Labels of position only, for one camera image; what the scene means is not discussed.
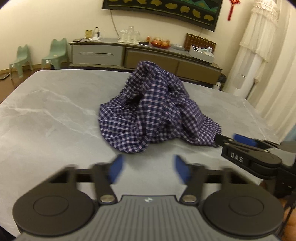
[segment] marble tabletop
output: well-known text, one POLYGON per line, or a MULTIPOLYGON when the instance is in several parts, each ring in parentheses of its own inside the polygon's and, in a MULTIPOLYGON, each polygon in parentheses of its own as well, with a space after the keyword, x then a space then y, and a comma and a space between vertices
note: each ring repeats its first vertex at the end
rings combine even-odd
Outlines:
MULTIPOLYGON (((98 111, 119 94, 129 73, 100 70, 44 70, 23 82, 0 104, 0 225, 14 235, 14 202, 68 164, 88 168, 110 162, 119 152, 100 134, 98 111)), ((277 142, 252 106, 239 97, 184 83, 201 111, 222 126, 222 134, 239 133, 277 142)), ((113 190, 123 194, 176 195, 185 185, 173 169, 173 155, 212 169, 233 167, 256 183, 260 180, 221 157, 221 148, 193 146, 174 139, 151 144, 142 154, 125 154, 113 190)), ((207 184, 204 197, 217 190, 207 184)), ((80 189, 94 197, 91 185, 80 189)))

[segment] glass cup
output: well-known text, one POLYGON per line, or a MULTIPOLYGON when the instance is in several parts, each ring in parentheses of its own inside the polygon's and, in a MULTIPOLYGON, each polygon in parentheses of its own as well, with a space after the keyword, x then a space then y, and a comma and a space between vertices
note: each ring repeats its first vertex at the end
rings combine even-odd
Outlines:
POLYGON ((140 32, 139 31, 134 31, 133 33, 133 42, 135 44, 139 43, 140 41, 140 32))
POLYGON ((133 42, 133 33, 134 33, 134 31, 135 31, 134 26, 129 26, 129 27, 128 27, 128 31, 129 31, 129 33, 131 34, 130 42, 133 42))
POLYGON ((126 32, 126 30, 121 30, 119 32, 119 37, 120 37, 119 42, 126 42, 126 40, 127 40, 127 32, 126 32))
POLYGON ((127 30, 126 34, 127 34, 127 42, 133 43, 133 32, 127 30))
POLYGON ((92 37, 92 30, 85 30, 85 37, 87 39, 91 39, 91 37, 92 37))

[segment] wooden floor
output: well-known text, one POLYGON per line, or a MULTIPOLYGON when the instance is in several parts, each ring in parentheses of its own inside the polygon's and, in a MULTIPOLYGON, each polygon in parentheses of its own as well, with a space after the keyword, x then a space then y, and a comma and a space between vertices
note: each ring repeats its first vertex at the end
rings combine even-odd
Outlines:
POLYGON ((12 72, 12 80, 8 76, 5 80, 0 80, 0 103, 5 100, 5 98, 10 95, 22 82, 29 78, 33 73, 39 71, 40 69, 34 69, 33 71, 26 69, 24 70, 24 77, 20 79, 17 75, 17 71, 12 72))

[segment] fruit bowl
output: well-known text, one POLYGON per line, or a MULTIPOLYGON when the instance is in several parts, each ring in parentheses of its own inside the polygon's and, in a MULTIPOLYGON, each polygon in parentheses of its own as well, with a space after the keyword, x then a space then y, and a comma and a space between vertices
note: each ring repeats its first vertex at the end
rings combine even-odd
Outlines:
POLYGON ((169 40, 162 40, 162 39, 154 39, 150 42, 154 47, 162 48, 162 49, 168 49, 170 47, 170 41, 169 40))

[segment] green plastic chair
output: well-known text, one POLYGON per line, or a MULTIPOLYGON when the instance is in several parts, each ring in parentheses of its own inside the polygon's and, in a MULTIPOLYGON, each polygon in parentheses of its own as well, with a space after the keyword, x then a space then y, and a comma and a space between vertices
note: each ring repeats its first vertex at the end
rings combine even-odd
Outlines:
POLYGON ((41 61, 41 69, 44 68, 45 64, 52 64, 54 69, 61 69, 61 62, 63 60, 69 63, 67 39, 63 38, 61 41, 54 39, 50 44, 49 55, 41 61))
POLYGON ((24 47, 22 47, 22 46, 18 47, 16 60, 9 64, 10 79, 12 79, 12 68, 17 69, 17 73, 20 78, 24 77, 24 72, 22 70, 22 66, 26 62, 29 63, 30 69, 33 70, 31 55, 30 55, 29 47, 27 44, 24 47))

